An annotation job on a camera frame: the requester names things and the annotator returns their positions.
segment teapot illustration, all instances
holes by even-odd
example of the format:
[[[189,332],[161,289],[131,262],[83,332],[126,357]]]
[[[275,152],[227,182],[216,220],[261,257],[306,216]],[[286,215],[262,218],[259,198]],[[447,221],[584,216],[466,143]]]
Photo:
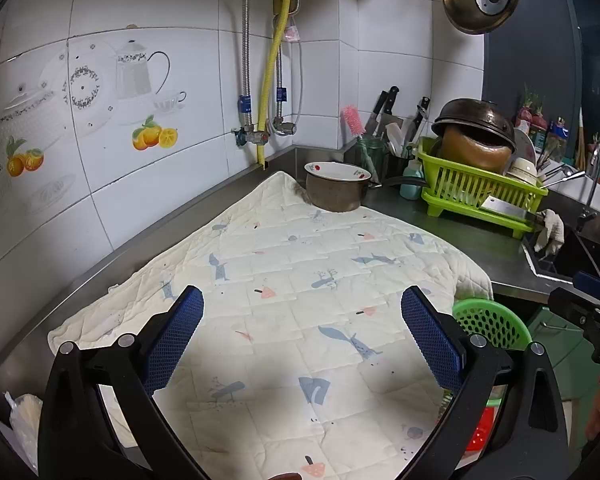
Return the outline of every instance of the teapot illustration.
[[[147,49],[136,40],[129,40],[116,51],[116,75],[120,99],[134,98],[152,92],[148,63],[156,54],[162,54],[167,59],[167,73],[164,75],[160,88],[155,92],[157,94],[169,77],[171,70],[169,56],[161,50],[147,56]]]

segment white cloth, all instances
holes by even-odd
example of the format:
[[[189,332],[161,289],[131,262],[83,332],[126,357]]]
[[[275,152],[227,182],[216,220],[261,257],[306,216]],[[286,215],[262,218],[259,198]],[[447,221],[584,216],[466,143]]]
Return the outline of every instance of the white cloth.
[[[564,244],[564,223],[551,209],[544,211],[544,228],[538,235],[534,251],[539,253],[547,244],[546,254],[556,254]]]
[[[277,173],[48,334],[53,352],[111,345],[186,285],[205,311],[154,399],[211,478],[394,480],[435,425],[442,390],[400,314],[418,285],[441,312],[491,298],[467,256],[361,207],[330,213]],[[104,390],[116,433],[132,446]]]

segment pink bottle brush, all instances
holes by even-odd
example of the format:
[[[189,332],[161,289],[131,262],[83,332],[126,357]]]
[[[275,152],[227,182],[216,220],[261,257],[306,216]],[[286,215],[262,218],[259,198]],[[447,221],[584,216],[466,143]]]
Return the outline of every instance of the pink bottle brush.
[[[360,139],[358,142],[358,146],[360,147],[360,151],[362,152],[362,159],[364,160],[364,166],[371,173],[371,180],[374,182],[380,182],[378,178],[378,173],[376,172],[376,167],[374,166],[374,162],[371,160],[368,151],[366,150],[366,143],[362,136],[365,133],[365,127],[362,125],[362,121],[360,120],[360,114],[358,113],[358,109],[353,105],[347,105],[342,109],[342,116],[344,117],[349,130],[351,133]]]

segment saucepan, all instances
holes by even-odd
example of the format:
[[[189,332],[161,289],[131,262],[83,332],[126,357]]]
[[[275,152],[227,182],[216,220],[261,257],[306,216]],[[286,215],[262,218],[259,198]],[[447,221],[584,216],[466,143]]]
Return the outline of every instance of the saucepan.
[[[427,187],[427,181],[417,176],[396,176],[381,184],[372,184],[371,173],[340,162],[310,162],[305,165],[306,190],[311,202],[334,213],[353,211],[360,207],[368,188],[381,186]]]

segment faucet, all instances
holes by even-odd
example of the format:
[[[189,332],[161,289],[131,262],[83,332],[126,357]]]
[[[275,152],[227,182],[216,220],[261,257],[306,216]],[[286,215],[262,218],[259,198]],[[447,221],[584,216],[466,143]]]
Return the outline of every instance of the faucet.
[[[597,143],[596,147],[593,149],[586,174],[593,178],[593,183],[591,191],[589,191],[587,203],[582,208],[582,213],[580,213],[576,220],[576,231],[579,233],[582,232],[587,222],[593,220],[598,215],[598,213],[591,209],[591,201],[593,200],[593,194],[596,192],[596,186],[598,185],[598,179],[600,178],[600,142]]]

